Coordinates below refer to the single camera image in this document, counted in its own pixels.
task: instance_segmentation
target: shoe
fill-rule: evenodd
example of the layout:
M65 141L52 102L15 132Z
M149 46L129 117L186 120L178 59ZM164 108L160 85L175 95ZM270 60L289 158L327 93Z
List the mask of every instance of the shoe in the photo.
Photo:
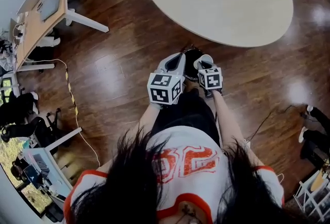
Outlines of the shoe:
M33 111L34 113L36 113L37 115L39 114L39 111L38 111L38 109L37 109L37 106L36 106L35 102L33 102L32 111Z
M69 10L72 12L76 12L76 10L74 8L69 8ZM65 19L65 25L67 27L71 26L71 24L72 24L72 20Z
M47 33L47 36L51 35L54 33L54 29L52 28L48 33Z
M304 132L307 131L308 128L306 127L303 127L300 131L300 134L299 134L299 138L298 138L298 141L299 143L302 143L304 141Z
M246 139L244 139L245 140L245 145L246 146L248 146L249 148L251 148L251 141L249 140L246 140Z
M59 45L60 43L61 43L61 39L60 39L60 38L57 38L57 39L54 40L54 42L53 42L53 47Z
M307 106L307 112L310 114L310 112L313 110L313 106L308 105Z
M38 96L38 94L36 92L31 92L31 94L33 95L33 98L35 100L39 100L39 96Z

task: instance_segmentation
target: window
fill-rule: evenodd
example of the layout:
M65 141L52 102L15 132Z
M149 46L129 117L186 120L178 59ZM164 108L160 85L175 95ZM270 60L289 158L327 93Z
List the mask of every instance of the window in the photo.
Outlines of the window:
M11 78L4 78L1 82L0 87L5 88L6 86L12 86ZM3 102L9 102L9 94L12 91L12 88L8 88L6 90L1 90L1 104Z
M0 84L0 88L12 86L12 83L12 78L4 78ZM4 102L9 102L9 94L11 91L13 91L13 88L1 90L0 105ZM10 171L12 162L16 159L18 153L23 149L23 143L24 142L18 138L10 139L8 143L0 140L0 164L2 165L8 179L22 196L24 201L37 215L41 216L45 210L45 207L52 202L50 197L41 194L41 192L32 184L24 184L22 181L17 180Z

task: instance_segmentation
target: black chair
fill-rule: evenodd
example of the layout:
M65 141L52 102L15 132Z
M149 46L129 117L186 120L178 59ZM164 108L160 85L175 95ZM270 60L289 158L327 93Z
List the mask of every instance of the black chair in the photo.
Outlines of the black chair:
M47 113L46 118L49 122L49 127L46 126L46 123L43 118L36 117L28 124L5 126L2 129L1 138L4 142L9 142L9 140L12 138L29 138L32 134L34 134L38 142L37 147L45 148L48 145L52 144L54 141L61 138L63 135L65 135L65 132L57 127L58 113L60 111L61 110L59 108L56 110L54 122L50 121L50 113ZM51 154L55 154L57 150L57 147L52 149Z
M64 219L63 210L53 202L45 208L45 215L53 223L62 222Z

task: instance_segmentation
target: black hair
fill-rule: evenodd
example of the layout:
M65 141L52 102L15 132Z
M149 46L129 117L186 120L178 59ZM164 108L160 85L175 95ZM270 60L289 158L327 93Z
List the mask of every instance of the black hair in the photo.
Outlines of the black hair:
M21 180L21 175L14 165L10 167L10 172L17 180Z
M68 224L104 223L106 220L110 223L158 223L156 212L161 203L162 186L157 184L161 165L155 158L166 142L147 148L151 135L141 137L140 134L141 131L135 139L126 136L120 139L118 154L106 182L83 192L73 202ZM308 223L305 218L276 204L244 147L237 144L226 155L231 185L219 198L216 224Z
M157 223L156 208L162 188L160 159L155 157L166 142L147 148L150 134L142 136L142 129L131 139L122 137L117 155L104 184L83 192L73 203L69 223L134 223L143 219L145 224Z
M249 219L253 224L308 223L301 214L288 211L275 202L268 186L251 164L245 148L236 142L225 152L230 186L220 200L216 223L244 223Z

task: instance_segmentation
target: table leg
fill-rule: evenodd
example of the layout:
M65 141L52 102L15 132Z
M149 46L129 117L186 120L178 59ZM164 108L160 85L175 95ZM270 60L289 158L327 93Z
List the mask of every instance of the table leg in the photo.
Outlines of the table leg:
M79 132L81 132L82 129L79 127L77 129L75 129L74 131L66 134L65 136L63 136L62 138L54 141L52 144L48 145L46 147L46 150L51 151L53 148L56 148L57 146L61 145L63 142L67 141L68 139L72 138L74 135L78 134Z
M67 10L67 12L65 14L65 18L69 19L69 20L72 20L72 21L75 21L75 22L78 22L80 24L89 26L91 28L95 28L95 29L100 30L102 32L108 32L109 31L109 28L107 26L102 25L99 22L96 22L92 19L84 17L83 15L80 15L76 12L72 12L70 10Z
M55 68L55 64L53 63L49 63L46 65L23 65L17 71L25 72L25 71L43 70L43 69L52 69L52 68Z

